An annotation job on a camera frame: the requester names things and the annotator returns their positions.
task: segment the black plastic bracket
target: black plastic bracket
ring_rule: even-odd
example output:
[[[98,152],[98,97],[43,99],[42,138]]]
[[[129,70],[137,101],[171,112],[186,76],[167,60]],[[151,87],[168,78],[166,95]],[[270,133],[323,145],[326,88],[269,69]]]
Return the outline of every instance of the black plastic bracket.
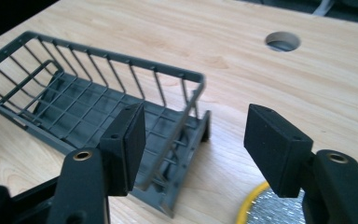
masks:
[[[130,105],[97,147],[65,157],[60,176],[13,198],[0,186],[0,223],[110,223],[107,197],[133,189],[144,150],[144,107]]]
[[[305,191],[307,223],[358,223],[358,163],[312,140],[275,111],[250,105],[244,146],[281,198]]]

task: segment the wire basket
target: wire basket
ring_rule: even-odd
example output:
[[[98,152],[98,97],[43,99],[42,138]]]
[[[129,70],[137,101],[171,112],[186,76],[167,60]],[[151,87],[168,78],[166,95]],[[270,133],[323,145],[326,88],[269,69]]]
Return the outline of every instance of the wire basket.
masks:
[[[63,154],[96,147],[128,105],[145,107],[146,146],[133,195],[173,216],[210,112],[202,74],[26,32],[0,49],[0,113]]]

